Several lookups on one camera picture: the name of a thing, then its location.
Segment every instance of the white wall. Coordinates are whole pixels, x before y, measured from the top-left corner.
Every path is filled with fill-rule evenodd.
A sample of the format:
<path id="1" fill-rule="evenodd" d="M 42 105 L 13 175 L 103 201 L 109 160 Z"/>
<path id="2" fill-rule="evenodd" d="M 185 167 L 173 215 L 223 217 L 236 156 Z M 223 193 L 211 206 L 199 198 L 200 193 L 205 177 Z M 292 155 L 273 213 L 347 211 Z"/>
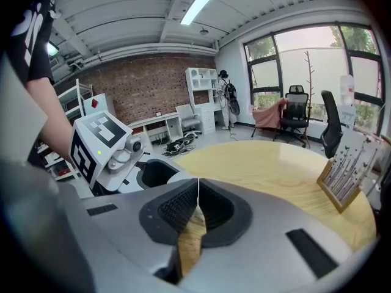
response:
<path id="1" fill-rule="evenodd" d="M 244 52 L 243 43 L 249 42 L 256 38 L 265 36 L 271 32 L 277 32 L 283 29 L 289 29 L 300 25 L 316 24 L 316 23 L 331 23 L 334 21 L 357 23 L 364 25 L 372 25 L 376 27 L 376 24 L 372 19 L 364 14 L 364 11 L 357 12 L 351 10 L 314 10 L 313 12 L 305 12 L 298 14 L 296 11 L 291 15 L 287 14 L 289 8 L 284 8 L 273 12 L 276 20 L 268 19 L 267 23 L 258 26 L 256 29 L 241 35 L 234 41 L 226 44 L 220 48 L 215 61 L 218 70 L 227 70 L 229 78 L 236 87 L 238 94 L 238 102 L 241 108 L 241 113 L 238 116 L 238 121 L 242 123 L 254 124 L 255 121 L 252 115 L 248 112 L 250 105 L 250 82 L 247 71 L 246 55 Z M 279 13 L 285 12 L 284 17 L 281 18 Z M 376 34 L 379 42 L 380 51 L 382 54 L 387 53 L 386 45 L 381 42 L 379 34 Z M 382 127 L 382 133 L 391 133 L 391 80 L 390 80 L 390 65 L 386 58 L 383 58 L 384 73 L 386 76 L 386 109 L 384 114 L 384 121 Z M 308 135 L 315 138 L 320 138 L 321 133 L 324 131 L 324 124 L 322 123 L 310 123 L 308 128 Z"/>

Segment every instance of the office chair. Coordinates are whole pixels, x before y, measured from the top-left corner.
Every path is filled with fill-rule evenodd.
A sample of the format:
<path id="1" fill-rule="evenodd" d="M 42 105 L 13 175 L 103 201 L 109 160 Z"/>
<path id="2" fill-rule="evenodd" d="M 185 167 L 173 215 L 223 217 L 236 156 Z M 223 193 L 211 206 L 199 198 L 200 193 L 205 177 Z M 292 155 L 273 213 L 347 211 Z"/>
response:
<path id="1" fill-rule="evenodd" d="M 291 136 L 291 139 L 287 142 L 289 143 L 292 139 L 296 139 L 302 143 L 302 147 L 305 148 L 305 142 L 300 138 L 301 132 L 299 128 L 307 127 L 307 116 L 305 114 L 307 110 L 307 101 L 308 93 L 304 92 L 304 89 L 301 85 L 294 85 L 289 88 L 289 92 L 285 94 L 287 102 L 287 108 L 283 110 L 283 115 L 280 121 L 281 128 L 286 130 L 291 128 L 290 131 L 287 131 Z"/>
<path id="2" fill-rule="evenodd" d="M 192 134 L 195 138 L 198 138 L 197 133 L 201 134 L 202 132 L 199 130 L 192 130 L 192 127 L 201 124 L 201 121 L 196 118 L 199 117 L 198 114 L 193 113 L 190 104 L 185 104 L 181 106 L 175 106 L 177 112 L 179 113 L 179 117 L 181 119 L 182 131 L 184 129 L 190 129 L 184 137 Z"/>
<path id="3" fill-rule="evenodd" d="M 340 117 L 338 115 L 337 105 L 335 104 L 332 93 L 322 90 L 322 98 L 327 112 L 327 127 L 322 132 L 320 139 L 324 147 L 324 153 L 329 159 L 334 156 L 342 138 Z"/>

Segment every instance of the black office chair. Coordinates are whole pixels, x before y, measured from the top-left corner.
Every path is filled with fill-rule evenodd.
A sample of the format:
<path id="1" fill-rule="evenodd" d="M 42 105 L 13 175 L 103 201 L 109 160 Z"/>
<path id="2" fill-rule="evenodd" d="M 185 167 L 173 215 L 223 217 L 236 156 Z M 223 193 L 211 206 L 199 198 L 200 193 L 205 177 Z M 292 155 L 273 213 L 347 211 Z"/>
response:
<path id="1" fill-rule="evenodd" d="M 327 112 L 327 128 L 323 131 L 320 139 L 323 143 L 324 153 L 327 158 L 334 156 L 342 138 L 340 117 L 338 115 L 337 105 L 335 104 L 332 93 L 327 90 L 321 92 L 324 106 Z"/>
<path id="2" fill-rule="evenodd" d="M 296 139 L 302 143 L 302 147 L 305 148 L 305 142 L 300 138 L 301 132 L 299 128 L 307 127 L 307 101 L 308 93 L 304 92 L 303 86 L 301 85 L 292 85 L 289 88 L 289 92 L 285 94 L 287 102 L 287 108 L 282 113 L 282 118 L 280 121 L 281 128 L 286 130 L 291 128 L 290 131 L 287 131 L 291 136 L 291 139 L 287 142 L 289 143 L 292 139 Z"/>

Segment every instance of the human arm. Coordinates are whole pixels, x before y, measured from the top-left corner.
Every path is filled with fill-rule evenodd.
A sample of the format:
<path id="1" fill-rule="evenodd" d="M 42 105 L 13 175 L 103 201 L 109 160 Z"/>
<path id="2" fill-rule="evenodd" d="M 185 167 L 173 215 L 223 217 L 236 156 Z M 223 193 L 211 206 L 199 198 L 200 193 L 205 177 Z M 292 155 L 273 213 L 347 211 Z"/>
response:
<path id="1" fill-rule="evenodd" d="M 65 116 L 49 79 L 45 77 L 28 81 L 26 88 L 30 96 L 48 116 L 48 120 L 41 130 L 40 138 L 54 152 L 71 162 L 68 149 L 72 140 L 72 126 Z"/>

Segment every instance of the wall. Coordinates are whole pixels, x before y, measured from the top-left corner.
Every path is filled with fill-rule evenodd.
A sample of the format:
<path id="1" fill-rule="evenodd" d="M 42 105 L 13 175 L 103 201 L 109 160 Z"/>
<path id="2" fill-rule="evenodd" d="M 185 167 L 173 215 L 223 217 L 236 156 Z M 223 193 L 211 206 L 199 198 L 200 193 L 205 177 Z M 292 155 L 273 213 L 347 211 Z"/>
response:
<path id="1" fill-rule="evenodd" d="M 92 84 L 94 95 L 112 96 L 117 118 L 128 125 L 156 116 L 156 112 L 175 112 L 175 106 L 189 104 L 185 70 L 188 67 L 216 68 L 214 58 L 188 54 L 129 57 L 83 70 L 71 80 L 55 87 L 57 94 L 75 85 Z M 208 102 L 205 93 L 195 99 Z"/>
<path id="2" fill-rule="evenodd" d="M 239 122 L 254 124 L 252 114 L 248 111 L 250 106 L 250 82 L 243 43 L 260 38 L 271 32 L 277 32 L 301 25 L 332 23 L 334 21 L 364 25 L 372 24 L 371 19 L 363 12 L 348 10 L 314 10 L 298 14 L 298 12 L 290 13 L 290 9 L 293 10 L 294 8 L 288 7 L 273 12 L 274 18 L 268 19 L 263 25 L 241 35 L 234 41 L 221 47 L 215 58 L 217 70 L 227 70 L 231 81 L 236 87 L 238 102 L 241 109 L 241 113 L 238 116 Z M 323 131 L 324 125 L 322 123 L 310 123 L 307 134 L 314 138 L 320 138 Z"/>

